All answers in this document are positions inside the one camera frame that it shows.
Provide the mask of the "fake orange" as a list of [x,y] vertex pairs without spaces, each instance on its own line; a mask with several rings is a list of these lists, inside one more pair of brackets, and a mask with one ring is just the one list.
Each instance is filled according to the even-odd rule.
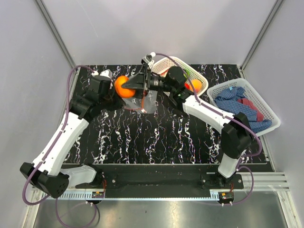
[[134,89],[123,88],[122,85],[129,80],[126,76],[119,76],[114,83],[115,91],[121,98],[131,98],[135,95]]

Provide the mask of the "clear zip top bag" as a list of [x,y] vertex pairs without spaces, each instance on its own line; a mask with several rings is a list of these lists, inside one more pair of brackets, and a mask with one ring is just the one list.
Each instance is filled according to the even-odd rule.
[[152,114],[157,109],[157,91],[149,91],[143,98],[123,98],[124,108],[140,114]]

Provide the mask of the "fake red tomato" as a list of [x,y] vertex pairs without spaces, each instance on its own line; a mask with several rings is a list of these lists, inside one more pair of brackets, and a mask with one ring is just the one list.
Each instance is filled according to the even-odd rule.
[[190,90],[190,85],[189,85],[189,84],[185,83],[184,85],[185,85],[185,87],[186,87],[188,90]]

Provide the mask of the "fake peach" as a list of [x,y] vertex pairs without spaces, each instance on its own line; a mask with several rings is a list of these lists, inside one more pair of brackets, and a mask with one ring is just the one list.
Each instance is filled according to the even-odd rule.
[[202,82],[200,80],[198,80],[198,79],[193,79],[193,80],[191,80],[191,82],[192,82],[192,85],[193,85],[195,91],[197,93],[199,93],[202,90],[202,88],[203,88]]

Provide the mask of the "fake watermelon slice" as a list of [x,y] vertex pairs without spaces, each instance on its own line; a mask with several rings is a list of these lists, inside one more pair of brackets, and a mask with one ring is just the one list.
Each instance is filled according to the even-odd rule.
[[168,73],[168,69],[166,69],[166,70],[164,70],[163,72],[161,72],[161,73],[160,73],[160,76],[161,76],[161,77],[166,77],[167,73]]

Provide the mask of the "fake green apple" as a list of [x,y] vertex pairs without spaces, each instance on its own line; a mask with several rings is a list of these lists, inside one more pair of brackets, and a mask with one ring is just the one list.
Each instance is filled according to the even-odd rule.
[[185,72],[186,72],[187,77],[190,78],[190,73],[189,73],[189,71],[188,71],[187,69],[185,69]]

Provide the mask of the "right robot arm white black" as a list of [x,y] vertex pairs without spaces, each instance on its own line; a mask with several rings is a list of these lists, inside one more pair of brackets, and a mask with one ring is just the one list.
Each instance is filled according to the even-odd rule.
[[241,157],[254,140],[260,142],[251,130],[245,114],[232,114],[203,101],[194,90],[185,86],[186,72],[178,66],[169,68],[165,77],[151,71],[143,64],[141,70],[123,82],[119,88],[128,91],[128,97],[143,98],[149,91],[169,93],[172,105],[181,111],[206,122],[221,134],[223,157],[218,167],[216,184],[227,188],[232,175],[239,169]]

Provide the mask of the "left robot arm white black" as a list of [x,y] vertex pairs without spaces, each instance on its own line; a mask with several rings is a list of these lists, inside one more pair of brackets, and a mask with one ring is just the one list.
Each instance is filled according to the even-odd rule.
[[98,188],[102,171],[92,164],[63,169],[62,164],[78,137],[102,110],[117,110],[122,100],[112,84],[112,72],[93,73],[88,89],[69,101],[63,120],[44,150],[33,162],[25,162],[20,172],[31,184],[47,196],[59,198],[66,189],[87,183]]

